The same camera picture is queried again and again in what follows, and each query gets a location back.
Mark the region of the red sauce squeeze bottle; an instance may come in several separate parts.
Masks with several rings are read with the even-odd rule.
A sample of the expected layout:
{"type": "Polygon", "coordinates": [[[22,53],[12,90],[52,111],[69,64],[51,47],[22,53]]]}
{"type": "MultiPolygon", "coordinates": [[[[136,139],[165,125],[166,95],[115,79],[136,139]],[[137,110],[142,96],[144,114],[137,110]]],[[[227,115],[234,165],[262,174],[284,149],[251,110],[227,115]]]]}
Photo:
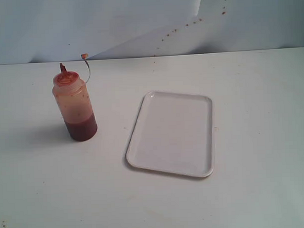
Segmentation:
{"type": "Polygon", "coordinates": [[[97,122],[93,112],[87,81],[75,71],[68,71],[59,64],[60,73],[53,78],[52,93],[70,137],[84,142],[97,133],[97,122]]]}

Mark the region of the white rectangular tray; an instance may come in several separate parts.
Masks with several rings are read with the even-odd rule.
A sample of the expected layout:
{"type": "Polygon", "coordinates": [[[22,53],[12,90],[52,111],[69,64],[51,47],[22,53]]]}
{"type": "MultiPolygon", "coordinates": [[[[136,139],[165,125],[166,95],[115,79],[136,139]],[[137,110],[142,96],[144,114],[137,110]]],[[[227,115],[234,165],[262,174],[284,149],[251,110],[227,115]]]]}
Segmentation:
{"type": "Polygon", "coordinates": [[[136,169],[206,178],[214,169],[213,101],[150,91],[142,99],[125,153],[136,169]]]}

